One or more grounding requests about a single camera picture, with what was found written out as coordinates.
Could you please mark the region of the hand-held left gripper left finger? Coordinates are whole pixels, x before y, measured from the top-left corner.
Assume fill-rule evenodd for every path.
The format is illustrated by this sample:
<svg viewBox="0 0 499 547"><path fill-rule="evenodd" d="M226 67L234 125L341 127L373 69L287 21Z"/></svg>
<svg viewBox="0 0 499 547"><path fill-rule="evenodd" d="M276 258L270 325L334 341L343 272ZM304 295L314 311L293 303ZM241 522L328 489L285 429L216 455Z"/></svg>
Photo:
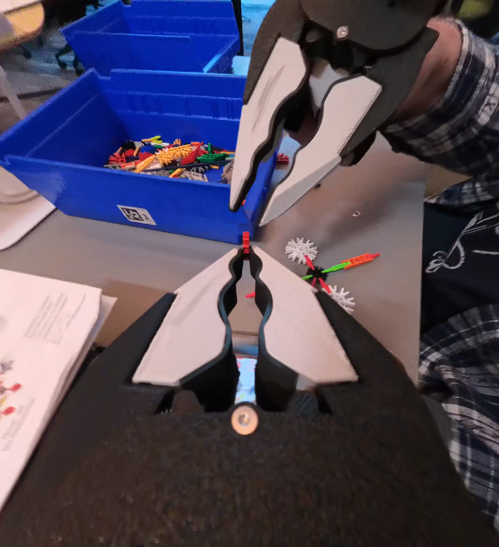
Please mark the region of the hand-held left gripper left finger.
<svg viewBox="0 0 499 547"><path fill-rule="evenodd" d="M234 405L239 369L229 314L244 262L228 251L161 300L166 311L132 382L191 391L204 411Z"/></svg>

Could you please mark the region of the white paper leaflet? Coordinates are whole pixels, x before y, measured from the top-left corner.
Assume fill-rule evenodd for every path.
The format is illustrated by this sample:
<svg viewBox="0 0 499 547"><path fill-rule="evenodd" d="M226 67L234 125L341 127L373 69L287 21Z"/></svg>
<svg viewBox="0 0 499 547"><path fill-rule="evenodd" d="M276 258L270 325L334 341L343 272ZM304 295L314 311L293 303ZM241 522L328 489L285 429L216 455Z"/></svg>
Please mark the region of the white paper leaflet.
<svg viewBox="0 0 499 547"><path fill-rule="evenodd" d="M0 510L116 301L0 269Z"/></svg>

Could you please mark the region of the person's right forearm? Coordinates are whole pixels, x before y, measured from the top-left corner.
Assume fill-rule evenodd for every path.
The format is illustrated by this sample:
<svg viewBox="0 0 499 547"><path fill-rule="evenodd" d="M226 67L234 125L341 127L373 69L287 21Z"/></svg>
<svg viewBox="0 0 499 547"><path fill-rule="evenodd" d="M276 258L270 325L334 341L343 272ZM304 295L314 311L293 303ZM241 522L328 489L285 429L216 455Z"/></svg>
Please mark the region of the person's right forearm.
<svg viewBox="0 0 499 547"><path fill-rule="evenodd" d="M444 97L425 114L389 123L383 134L397 152L499 185L499 53L458 25L462 51Z"/></svg>

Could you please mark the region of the person's right hand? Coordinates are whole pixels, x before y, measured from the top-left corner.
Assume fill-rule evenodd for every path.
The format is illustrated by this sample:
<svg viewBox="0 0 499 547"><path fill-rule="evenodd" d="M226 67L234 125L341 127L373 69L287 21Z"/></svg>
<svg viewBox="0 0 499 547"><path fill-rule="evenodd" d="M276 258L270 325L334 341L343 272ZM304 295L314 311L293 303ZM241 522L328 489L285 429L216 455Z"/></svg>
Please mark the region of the person's right hand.
<svg viewBox="0 0 499 547"><path fill-rule="evenodd" d="M450 17L438 16L430 19L427 27L437 32L437 40L426 55L408 97L389 123L425 114L441 101L455 75L463 42L458 23Z"/></svg>

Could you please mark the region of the pile of colourful toy pieces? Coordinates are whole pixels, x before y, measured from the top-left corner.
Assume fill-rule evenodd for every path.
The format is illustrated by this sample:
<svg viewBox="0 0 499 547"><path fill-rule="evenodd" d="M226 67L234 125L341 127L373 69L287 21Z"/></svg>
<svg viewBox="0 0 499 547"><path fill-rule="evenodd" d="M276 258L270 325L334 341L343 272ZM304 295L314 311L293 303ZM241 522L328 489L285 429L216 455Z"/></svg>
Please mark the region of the pile of colourful toy pieces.
<svg viewBox="0 0 499 547"><path fill-rule="evenodd" d="M170 179L230 184L235 152L212 142L175 139L160 135L127 140L109 155L103 168Z"/></svg>

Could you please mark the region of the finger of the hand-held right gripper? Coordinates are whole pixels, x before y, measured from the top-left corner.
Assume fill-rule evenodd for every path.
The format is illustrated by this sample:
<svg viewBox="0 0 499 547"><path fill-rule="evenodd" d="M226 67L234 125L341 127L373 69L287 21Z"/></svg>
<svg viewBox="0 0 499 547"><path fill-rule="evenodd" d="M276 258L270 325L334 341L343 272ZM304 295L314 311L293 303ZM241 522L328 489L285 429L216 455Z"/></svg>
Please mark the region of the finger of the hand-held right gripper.
<svg viewBox="0 0 499 547"><path fill-rule="evenodd" d="M307 77L308 64L300 45L278 38L241 110L230 189L231 211L239 210L253 187L261 161L275 151L285 119L298 102Z"/></svg>
<svg viewBox="0 0 499 547"><path fill-rule="evenodd" d="M269 197L260 226L285 213L340 165L341 153L381 91L380 84L362 75L331 86L315 135L296 151L289 173Z"/></svg>

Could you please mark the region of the star toy rod model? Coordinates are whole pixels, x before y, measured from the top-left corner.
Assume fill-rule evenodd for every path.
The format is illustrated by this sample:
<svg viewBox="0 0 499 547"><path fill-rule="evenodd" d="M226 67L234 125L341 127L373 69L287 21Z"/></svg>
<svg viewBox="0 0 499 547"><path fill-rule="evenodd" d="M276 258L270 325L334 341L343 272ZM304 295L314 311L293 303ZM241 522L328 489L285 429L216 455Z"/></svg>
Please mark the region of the star toy rod model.
<svg viewBox="0 0 499 547"><path fill-rule="evenodd" d="M305 275L301 277L303 281L309 283L313 289L326 292L349 315L354 313L354 297L343 287L338 288L337 285L328 283L328 277L335 272L347 271L372 263L375 259L373 261L368 259L369 252L351 257L329 268L322 268L316 265L315 260L318 255L318 248L309 239L306 240L303 237L297 237L289 240L284 252L289 260L307 266Z"/></svg>

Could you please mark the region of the blue plastic bin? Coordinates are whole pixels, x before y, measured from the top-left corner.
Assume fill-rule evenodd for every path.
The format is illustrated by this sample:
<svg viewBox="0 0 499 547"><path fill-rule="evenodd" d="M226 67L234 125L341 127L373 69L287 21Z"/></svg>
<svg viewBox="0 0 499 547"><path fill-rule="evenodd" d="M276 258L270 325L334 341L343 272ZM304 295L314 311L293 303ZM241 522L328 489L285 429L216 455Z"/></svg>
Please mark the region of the blue plastic bin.
<svg viewBox="0 0 499 547"><path fill-rule="evenodd" d="M241 47L231 1L122 1L61 29L82 65L112 70L230 73Z"/></svg>
<svg viewBox="0 0 499 547"><path fill-rule="evenodd" d="M129 140L161 136L232 151L246 77L89 70L0 135L0 166L66 215L240 245L253 235L275 158L237 212L221 170L208 181L105 168Z"/></svg>

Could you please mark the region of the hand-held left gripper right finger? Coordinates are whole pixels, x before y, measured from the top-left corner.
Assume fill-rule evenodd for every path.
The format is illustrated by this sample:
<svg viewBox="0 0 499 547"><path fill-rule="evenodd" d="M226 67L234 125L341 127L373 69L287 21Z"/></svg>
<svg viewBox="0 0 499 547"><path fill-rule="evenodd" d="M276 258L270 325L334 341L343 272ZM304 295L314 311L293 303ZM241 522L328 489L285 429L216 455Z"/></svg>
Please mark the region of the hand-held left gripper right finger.
<svg viewBox="0 0 499 547"><path fill-rule="evenodd" d="M344 310L258 247L248 252L262 314L255 397L264 411L287 411L298 392L357 383L332 320Z"/></svg>

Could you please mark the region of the white flat stand base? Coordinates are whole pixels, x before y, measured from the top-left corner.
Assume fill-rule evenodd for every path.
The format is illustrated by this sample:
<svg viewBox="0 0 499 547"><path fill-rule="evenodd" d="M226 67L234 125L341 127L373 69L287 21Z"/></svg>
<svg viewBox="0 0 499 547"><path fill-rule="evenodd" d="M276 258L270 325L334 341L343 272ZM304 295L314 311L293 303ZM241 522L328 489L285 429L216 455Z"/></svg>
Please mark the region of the white flat stand base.
<svg viewBox="0 0 499 547"><path fill-rule="evenodd" d="M0 251L19 242L55 209L38 192L0 168Z"/></svg>

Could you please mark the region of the black framed tablet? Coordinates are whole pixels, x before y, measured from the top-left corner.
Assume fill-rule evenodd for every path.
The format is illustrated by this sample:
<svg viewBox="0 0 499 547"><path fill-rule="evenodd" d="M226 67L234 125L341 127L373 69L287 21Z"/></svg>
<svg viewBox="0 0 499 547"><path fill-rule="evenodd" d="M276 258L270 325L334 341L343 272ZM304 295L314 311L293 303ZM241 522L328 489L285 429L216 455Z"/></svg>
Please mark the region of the black framed tablet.
<svg viewBox="0 0 499 547"><path fill-rule="evenodd" d="M255 367L258 359L258 337L248 332L232 332L232 348L237 360L239 380L235 404L254 404Z"/></svg>

